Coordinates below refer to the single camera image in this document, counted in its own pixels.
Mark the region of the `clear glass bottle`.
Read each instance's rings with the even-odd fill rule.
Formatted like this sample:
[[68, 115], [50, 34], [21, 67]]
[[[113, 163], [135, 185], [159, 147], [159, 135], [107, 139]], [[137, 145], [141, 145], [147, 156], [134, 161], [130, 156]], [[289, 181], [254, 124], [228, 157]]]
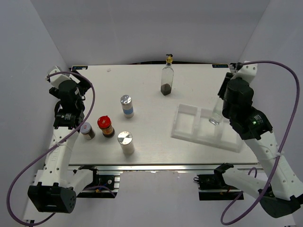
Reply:
[[215, 126], [221, 123], [221, 121], [223, 120], [222, 109], [223, 109], [223, 100], [221, 98], [218, 98], [215, 107], [213, 108], [213, 111], [211, 113], [211, 116], [209, 117], [210, 123], [212, 123]]

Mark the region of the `blue label silver cap shaker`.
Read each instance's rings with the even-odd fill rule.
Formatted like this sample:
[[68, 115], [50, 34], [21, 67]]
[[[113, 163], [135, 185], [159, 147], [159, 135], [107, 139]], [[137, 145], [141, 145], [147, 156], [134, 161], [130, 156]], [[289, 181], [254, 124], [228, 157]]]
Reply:
[[123, 95], [120, 98], [120, 103], [121, 103], [121, 106], [122, 106], [124, 116], [126, 118], [132, 118], [133, 115], [134, 115], [134, 108], [133, 108], [132, 98], [129, 95]]

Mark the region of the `glass bottle with dark sauce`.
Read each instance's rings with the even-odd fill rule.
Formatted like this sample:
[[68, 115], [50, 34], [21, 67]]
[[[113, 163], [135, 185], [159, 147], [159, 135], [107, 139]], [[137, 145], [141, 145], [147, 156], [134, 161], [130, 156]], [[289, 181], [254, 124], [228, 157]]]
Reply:
[[171, 93], [174, 77], [174, 70], [172, 68], [173, 54], [166, 54], [166, 56], [166, 65], [162, 69], [160, 87], [160, 91], [164, 96], [169, 95]]

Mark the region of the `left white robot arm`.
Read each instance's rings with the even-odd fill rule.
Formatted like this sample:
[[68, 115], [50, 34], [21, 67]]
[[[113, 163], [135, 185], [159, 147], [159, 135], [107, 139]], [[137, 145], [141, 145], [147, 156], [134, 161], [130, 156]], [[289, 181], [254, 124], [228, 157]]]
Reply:
[[71, 213], [76, 197], [88, 186], [99, 186], [100, 177], [88, 170], [76, 171], [68, 178], [68, 166], [80, 127], [86, 120], [84, 96], [91, 84], [80, 74], [74, 73], [79, 82], [72, 80], [68, 73], [53, 69], [46, 80], [52, 85], [49, 93], [59, 101], [55, 107], [53, 136], [54, 148], [46, 156], [45, 166], [37, 183], [28, 189], [28, 197], [39, 212]]

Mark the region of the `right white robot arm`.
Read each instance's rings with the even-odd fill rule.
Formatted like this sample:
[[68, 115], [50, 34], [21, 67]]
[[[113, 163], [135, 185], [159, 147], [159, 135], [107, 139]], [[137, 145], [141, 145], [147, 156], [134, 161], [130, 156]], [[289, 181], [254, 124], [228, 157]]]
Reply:
[[280, 147], [268, 118], [252, 106], [253, 95], [249, 82], [234, 78], [232, 73], [226, 73], [218, 92], [223, 100], [223, 117], [253, 151], [270, 183], [224, 163], [214, 171], [214, 184], [221, 189], [228, 185], [239, 188], [254, 197], [268, 215], [280, 218], [301, 208], [303, 183], [278, 151]]

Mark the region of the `small brown spice jar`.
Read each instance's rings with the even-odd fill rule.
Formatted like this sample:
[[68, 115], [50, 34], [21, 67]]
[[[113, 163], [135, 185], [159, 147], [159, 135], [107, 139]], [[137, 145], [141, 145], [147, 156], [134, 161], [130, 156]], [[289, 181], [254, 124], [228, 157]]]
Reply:
[[91, 140], [95, 137], [95, 132], [88, 122], [84, 122], [80, 128], [80, 133], [84, 136], [85, 139]]

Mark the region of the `red lid sauce jar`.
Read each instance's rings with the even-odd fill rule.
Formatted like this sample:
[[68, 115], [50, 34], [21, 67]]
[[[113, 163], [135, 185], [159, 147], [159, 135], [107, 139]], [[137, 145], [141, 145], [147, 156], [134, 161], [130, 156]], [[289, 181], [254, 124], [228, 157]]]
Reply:
[[114, 136], [115, 130], [112, 126], [112, 122], [107, 115], [101, 116], [97, 120], [98, 127], [101, 129], [102, 134], [106, 138]]

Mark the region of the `right blue corner sticker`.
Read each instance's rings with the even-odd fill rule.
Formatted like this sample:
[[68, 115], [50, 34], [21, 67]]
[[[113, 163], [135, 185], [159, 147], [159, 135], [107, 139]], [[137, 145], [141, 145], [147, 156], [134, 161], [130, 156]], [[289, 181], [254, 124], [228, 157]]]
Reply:
[[212, 64], [213, 68], [229, 68], [228, 64]]

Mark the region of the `blue corner sticker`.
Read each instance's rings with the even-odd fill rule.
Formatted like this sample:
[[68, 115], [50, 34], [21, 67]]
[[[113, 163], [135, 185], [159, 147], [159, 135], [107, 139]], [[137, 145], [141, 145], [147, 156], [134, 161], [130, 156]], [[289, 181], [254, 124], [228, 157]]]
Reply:
[[228, 64], [212, 64], [213, 68], [229, 68]]
[[87, 70], [88, 66], [72, 66], [71, 70]]

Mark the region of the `left blue corner sticker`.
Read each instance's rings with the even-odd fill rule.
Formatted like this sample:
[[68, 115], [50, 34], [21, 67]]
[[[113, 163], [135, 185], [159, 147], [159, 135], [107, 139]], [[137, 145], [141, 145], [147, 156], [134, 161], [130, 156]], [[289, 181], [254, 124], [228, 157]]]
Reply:
[[87, 70], [88, 66], [72, 66], [71, 70]]

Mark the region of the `white three-slot organizer tray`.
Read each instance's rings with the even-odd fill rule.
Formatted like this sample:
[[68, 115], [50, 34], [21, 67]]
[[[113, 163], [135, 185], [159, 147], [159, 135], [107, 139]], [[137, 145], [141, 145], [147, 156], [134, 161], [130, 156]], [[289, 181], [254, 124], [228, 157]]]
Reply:
[[243, 141], [223, 118], [219, 125], [209, 122], [211, 110], [179, 104], [173, 121], [171, 137], [239, 153]]

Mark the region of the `white silver cap shaker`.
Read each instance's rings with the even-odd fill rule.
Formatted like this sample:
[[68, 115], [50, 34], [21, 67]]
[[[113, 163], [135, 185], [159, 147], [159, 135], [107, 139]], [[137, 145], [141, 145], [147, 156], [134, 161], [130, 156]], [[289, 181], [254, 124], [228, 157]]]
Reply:
[[134, 153], [133, 136], [129, 131], [122, 131], [117, 136], [118, 143], [124, 154], [131, 155]]

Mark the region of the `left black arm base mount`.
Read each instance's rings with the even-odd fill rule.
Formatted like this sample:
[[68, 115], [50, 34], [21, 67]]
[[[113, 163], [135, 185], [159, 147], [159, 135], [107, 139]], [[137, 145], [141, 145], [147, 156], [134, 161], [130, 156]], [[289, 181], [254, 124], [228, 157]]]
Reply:
[[73, 170], [72, 176], [77, 176], [80, 171], [88, 170], [92, 181], [77, 195], [77, 198], [114, 198], [119, 188], [120, 175], [101, 171], [97, 166], [84, 165]]

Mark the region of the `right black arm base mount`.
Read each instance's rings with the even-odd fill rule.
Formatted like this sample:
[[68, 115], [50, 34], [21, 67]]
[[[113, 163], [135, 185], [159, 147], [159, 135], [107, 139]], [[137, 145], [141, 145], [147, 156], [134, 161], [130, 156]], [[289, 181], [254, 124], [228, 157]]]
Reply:
[[214, 175], [197, 175], [193, 181], [198, 185], [200, 201], [232, 201], [240, 194], [233, 186], [221, 186]]

